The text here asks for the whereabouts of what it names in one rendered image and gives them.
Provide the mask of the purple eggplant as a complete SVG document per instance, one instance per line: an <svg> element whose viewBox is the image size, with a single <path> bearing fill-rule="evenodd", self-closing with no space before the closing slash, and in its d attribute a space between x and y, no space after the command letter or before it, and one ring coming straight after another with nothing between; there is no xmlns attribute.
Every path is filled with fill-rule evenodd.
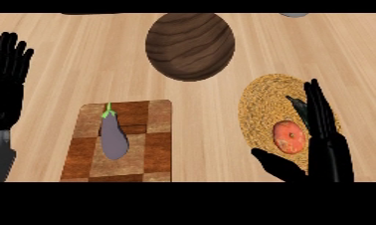
<svg viewBox="0 0 376 225"><path fill-rule="evenodd" d="M126 154L129 142L119 126L117 113L112 109L112 104L106 105L106 110L101 114L100 134L104 156L106 158L116 160Z"/></svg>

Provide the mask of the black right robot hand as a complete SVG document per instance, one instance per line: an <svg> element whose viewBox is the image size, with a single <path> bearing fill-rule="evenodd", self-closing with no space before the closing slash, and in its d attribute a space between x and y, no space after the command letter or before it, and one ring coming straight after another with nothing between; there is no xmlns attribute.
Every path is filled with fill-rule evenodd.
<svg viewBox="0 0 376 225"><path fill-rule="evenodd" d="M259 148L250 154L266 173L289 183L350 183L353 169L345 136L336 130L333 111L312 79L303 83L309 125L308 172L297 165Z"/></svg>

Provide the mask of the checkered wooden cutting board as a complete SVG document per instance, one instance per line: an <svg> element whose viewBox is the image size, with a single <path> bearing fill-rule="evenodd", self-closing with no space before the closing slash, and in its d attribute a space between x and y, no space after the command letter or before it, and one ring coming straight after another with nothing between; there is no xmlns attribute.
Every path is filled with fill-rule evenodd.
<svg viewBox="0 0 376 225"><path fill-rule="evenodd" d="M101 151L104 104L79 108L60 180L81 182L172 181L172 103L153 100L112 103L129 151L116 160Z"/></svg>

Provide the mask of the dark wooden bowl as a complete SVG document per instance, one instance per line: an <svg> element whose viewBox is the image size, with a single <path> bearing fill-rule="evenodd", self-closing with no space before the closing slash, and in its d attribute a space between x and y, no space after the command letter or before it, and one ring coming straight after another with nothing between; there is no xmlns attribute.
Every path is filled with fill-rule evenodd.
<svg viewBox="0 0 376 225"><path fill-rule="evenodd" d="M145 53L166 77L184 82L204 80L231 60L231 29L213 13L168 13L150 27Z"/></svg>

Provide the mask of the round woven straw placemat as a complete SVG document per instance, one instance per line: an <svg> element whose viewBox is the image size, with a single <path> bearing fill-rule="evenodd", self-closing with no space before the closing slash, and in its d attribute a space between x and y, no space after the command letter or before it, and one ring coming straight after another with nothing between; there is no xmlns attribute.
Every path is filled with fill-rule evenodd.
<svg viewBox="0 0 376 225"><path fill-rule="evenodd" d="M246 144L290 160L308 171L308 138L311 137L303 120L286 97L306 102L303 81L283 74L256 78L246 86L237 105L237 120ZM274 143L272 127L291 121L302 132L303 144L296 153L286 153Z"/></svg>

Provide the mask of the dark green squash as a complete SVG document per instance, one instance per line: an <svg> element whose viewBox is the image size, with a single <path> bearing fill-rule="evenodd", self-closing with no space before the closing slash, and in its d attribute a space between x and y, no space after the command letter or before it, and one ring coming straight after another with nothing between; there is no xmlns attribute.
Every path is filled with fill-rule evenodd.
<svg viewBox="0 0 376 225"><path fill-rule="evenodd" d="M291 103L293 109L297 112L297 115L299 115L300 120L305 124L305 127L309 127L309 125L308 125L306 103L300 99L294 99L291 96L286 96L286 98Z"/></svg>

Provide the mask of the orange tomato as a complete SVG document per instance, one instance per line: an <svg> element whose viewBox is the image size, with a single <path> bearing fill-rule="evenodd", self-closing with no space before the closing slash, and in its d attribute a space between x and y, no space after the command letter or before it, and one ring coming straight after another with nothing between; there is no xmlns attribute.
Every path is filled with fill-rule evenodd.
<svg viewBox="0 0 376 225"><path fill-rule="evenodd" d="M302 151L305 146L305 134L297 124L290 120L277 122L272 126L272 142L286 154Z"/></svg>

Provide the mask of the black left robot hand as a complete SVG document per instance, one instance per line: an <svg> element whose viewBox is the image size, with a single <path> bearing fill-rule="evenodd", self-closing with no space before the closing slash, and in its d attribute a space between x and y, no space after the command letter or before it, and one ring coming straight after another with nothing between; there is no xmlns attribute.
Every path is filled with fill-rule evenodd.
<svg viewBox="0 0 376 225"><path fill-rule="evenodd" d="M17 122L23 102L23 84L29 71L33 50L17 34L0 34L0 130L11 128Z"/></svg>

